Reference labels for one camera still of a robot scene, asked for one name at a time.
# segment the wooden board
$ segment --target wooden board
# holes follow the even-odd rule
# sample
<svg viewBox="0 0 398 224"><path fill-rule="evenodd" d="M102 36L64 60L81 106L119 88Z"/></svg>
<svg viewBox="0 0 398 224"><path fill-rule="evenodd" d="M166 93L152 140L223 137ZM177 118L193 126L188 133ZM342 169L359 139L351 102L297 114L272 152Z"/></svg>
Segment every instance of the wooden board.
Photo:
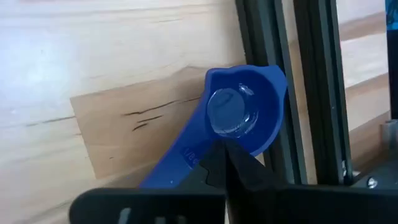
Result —
<svg viewBox="0 0 398 224"><path fill-rule="evenodd" d="M390 113L384 113L349 133L351 158L355 170L363 171L384 152L381 125L389 119Z"/></svg>
<svg viewBox="0 0 398 224"><path fill-rule="evenodd" d="M97 178L155 164L195 109L205 73L187 67L162 80L72 98Z"/></svg>
<svg viewBox="0 0 398 224"><path fill-rule="evenodd" d="M346 89L350 131L390 110L388 74L380 75Z"/></svg>
<svg viewBox="0 0 398 224"><path fill-rule="evenodd" d="M9 0L0 61L0 223L66 223L77 195L153 166L97 179L71 97L244 52L232 0Z"/></svg>

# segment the metal screw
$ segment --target metal screw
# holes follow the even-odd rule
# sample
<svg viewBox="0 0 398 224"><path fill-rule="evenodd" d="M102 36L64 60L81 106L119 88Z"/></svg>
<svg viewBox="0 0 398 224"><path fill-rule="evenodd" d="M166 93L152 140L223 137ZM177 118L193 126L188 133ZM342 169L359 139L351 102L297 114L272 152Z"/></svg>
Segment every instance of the metal screw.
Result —
<svg viewBox="0 0 398 224"><path fill-rule="evenodd" d="M368 179L368 188L369 188L369 189L375 188L375 187L377 186L377 184L378 184L378 182L377 182L377 180L376 180L375 178L370 177L370 178Z"/></svg>

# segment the darker wood panel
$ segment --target darker wood panel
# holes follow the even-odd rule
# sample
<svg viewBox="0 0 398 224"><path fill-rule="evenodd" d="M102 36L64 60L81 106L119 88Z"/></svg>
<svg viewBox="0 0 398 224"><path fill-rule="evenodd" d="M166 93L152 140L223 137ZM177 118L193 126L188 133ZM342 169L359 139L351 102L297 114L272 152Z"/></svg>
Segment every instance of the darker wood panel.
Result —
<svg viewBox="0 0 398 224"><path fill-rule="evenodd" d="M349 132L351 158L355 170L362 171L383 153L381 124L390 119L390 112L384 113Z"/></svg>
<svg viewBox="0 0 398 224"><path fill-rule="evenodd" d="M384 88L386 86L389 86L388 73L385 73L383 75L378 75L374 78L370 78L370 79L363 81L359 84L348 87L345 90L346 101L348 101L351 98L354 98L356 96L362 95L364 93L367 93L367 92L370 92L373 90Z"/></svg>

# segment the black metal frame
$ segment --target black metal frame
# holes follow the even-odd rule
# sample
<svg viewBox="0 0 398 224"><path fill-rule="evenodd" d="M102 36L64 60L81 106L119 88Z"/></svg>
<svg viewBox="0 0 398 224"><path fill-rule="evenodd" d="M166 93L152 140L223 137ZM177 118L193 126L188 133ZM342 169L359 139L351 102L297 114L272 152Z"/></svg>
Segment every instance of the black metal frame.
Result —
<svg viewBox="0 0 398 224"><path fill-rule="evenodd" d="M226 204L231 224L398 221L397 191L286 184L229 139L215 141L176 188L90 190L72 202L69 217L72 224L222 224Z"/></svg>
<svg viewBox="0 0 398 224"><path fill-rule="evenodd" d="M398 1L386 0L386 6L391 119L398 119L398 64L396 60L398 58L398 30L392 27L397 23L395 16L398 14Z"/></svg>
<svg viewBox="0 0 398 224"><path fill-rule="evenodd" d="M278 65L288 81L284 122L268 152L266 166L291 184L306 184L307 173L303 155L292 65L281 0L236 0L239 24L248 64Z"/></svg>
<svg viewBox="0 0 398 224"><path fill-rule="evenodd" d="M336 1L294 0L294 9L318 183L351 184Z"/></svg>

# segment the crack in wood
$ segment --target crack in wood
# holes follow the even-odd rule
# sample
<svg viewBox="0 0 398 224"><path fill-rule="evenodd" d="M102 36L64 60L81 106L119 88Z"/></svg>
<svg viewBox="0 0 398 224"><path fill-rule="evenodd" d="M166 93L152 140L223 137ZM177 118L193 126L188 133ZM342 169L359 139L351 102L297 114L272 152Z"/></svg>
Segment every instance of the crack in wood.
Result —
<svg viewBox="0 0 398 224"><path fill-rule="evenodd" d="M39 125L39 124L47 124L47 123L63 121L63 120L72 119L72 118L76 118L76 116L69 116L69 117L64 117L64 118L55 118L55 119L50 119L50 120L46 120L46 121L41 121L41 122L38 122L38 123L31 123L31 124L25 125L25 127L33 127L33 126L36 126L36 125Z"/></svg>
<svg viewBox="0 0 398 224"><path fill-rule="evenodd" d="M132 131L135 131L135 130L137 130L137 129L139 129L139 128L142 128L142 127L144 127L144 126L147 126L148 125L148 123L145 123L145 124L142 124L142 125L138 125L137 127L135 127Z"/></svg>
<svg viewBox="0 0 398 224"><path fill-rule="evenodd" d="M146 110L143 110L143 111L136 111L136 112L131 112L131 113L125 113L125 114L122 114L122 116L130 116L130 115L133 115L133 114L143 114L143 113L146 113L146 112L151 111L151 110L156 110L156 109L165 107L165 106L170 105L170 104L172 104L172 103L175 103L175 102L177 102L177 101L178 101L178 100L173 100L173 101L170 101L170 102L165 103L165 104L163 104L163 105L155 106L155 107L153 107L153 108L149 108L149 109L146 109Z"/></svg>
<svg viewBox="0 0 398 224"><path fill-rule="evenodd" d="M143 119L143 120L137 121L137 123L142 123L142 122L145 122L145 121L152 121L154 119L161 118L161 117L163 117L163 115L156 116L156 117L153 117L153 118Z"/></svg>
<svg viewBox="0 0 398 224"><path fill-rule="evenodd" d="M191 102L191 101L194 101L194 100L199 100L201 97L199 96L199 97L196 97L196 98L192 98L192 99L189 99L189 100L183 100L183 101L181 101L181 103L186 103L186 102Z"/></svg>
<svg viewBox="0 0 398 224"><path fill-rule="evenodd" d="M181 18L177 18L177 19L165 19L165 20L156 21L156 22L161 23L161 22L173 22L173 21L180 21L180 20L182 20L182 19Z"/></svg>

